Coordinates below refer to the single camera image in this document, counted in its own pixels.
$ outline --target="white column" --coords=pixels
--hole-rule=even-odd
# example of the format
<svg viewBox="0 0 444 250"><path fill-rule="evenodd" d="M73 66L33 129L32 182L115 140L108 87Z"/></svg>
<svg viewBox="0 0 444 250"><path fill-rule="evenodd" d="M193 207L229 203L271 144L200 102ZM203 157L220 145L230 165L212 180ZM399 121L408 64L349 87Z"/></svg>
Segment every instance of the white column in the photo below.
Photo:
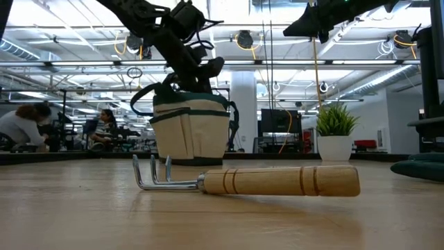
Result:
<svg viewBox="0 0 444 250"><path fill-rule="evenodd" d="M256 78L254 72L231 73L231 101L239 109L239 130L233 142L235 149L253 152L253 142L257 137Z"/></svg>

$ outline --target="green mat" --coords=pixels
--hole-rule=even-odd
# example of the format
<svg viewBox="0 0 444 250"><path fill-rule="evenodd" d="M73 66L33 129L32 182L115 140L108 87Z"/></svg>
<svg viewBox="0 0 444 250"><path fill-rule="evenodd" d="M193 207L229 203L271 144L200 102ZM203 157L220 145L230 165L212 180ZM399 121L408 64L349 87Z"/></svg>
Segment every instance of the green mat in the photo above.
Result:
<svg viewBox="0 0 444 250"><path fill-rule="evenodd" d="M422 153L397 162L390 170L396 174L444 182L444 153Z"/></svg>

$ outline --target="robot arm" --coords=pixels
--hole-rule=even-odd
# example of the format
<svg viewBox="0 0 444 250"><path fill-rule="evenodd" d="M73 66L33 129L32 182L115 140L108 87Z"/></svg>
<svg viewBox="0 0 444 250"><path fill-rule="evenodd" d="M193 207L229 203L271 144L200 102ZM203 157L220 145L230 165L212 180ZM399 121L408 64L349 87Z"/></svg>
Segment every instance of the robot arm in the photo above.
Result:
<svg viewBox="0 0 444 250"><path fill-rule="evenodd" d="M391 12L399 0L318 0L307 4L304 14L284 30L284 36L317 38L321 43L328 41L328 33L335 25L353 20L357 15L377 7Z"/></svg>
<svg viewBox="0 0 444 250"><path fill-rule="evenodd" d="M224 60L220 57L201 65L206 56L199 40L197 47L185 46L193 36L212 25L191 1L181 1L173 10L150 4L145 0L97 0L111 10L145 46L154 46L174 70L164 84L177 83L181 90L211 93L210 78L218 76Z"/></svg>

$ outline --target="wooden floor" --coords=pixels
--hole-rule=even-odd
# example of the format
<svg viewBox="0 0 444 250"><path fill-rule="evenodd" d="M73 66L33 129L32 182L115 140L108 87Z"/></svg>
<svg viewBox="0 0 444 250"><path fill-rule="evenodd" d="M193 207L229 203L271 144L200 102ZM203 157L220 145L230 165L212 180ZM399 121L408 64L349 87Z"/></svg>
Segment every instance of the wooden floor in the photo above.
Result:
<svg viewBox="0 0 444 250"><path fill-rule="evenodd" d="M361 178L357 198L147 192L136 186L131 160L0 167L0 249L443 249L444 185L398 176L388 163L351 164ZM174 167L173 178L206 169Z"/></svg>

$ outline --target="garden tool bag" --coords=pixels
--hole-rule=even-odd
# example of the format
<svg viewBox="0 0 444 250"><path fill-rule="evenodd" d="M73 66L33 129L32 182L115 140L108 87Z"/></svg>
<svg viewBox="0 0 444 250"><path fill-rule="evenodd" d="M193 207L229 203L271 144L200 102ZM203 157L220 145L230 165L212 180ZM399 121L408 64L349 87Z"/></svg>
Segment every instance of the garden tool bag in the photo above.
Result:
<svg viewBox="0 0 444 250"><path fill-rule="evenodd" d="M152 90L153 112L136 110L137 101ZM221 165L229 136L228 106L234 108L234 122L239 123L236 105L225 97L175 92L161 83L140 90L130 104L136 114L153 117L149 122L155 131L159 158L165 161L170 156L176 165Z"/></svg>

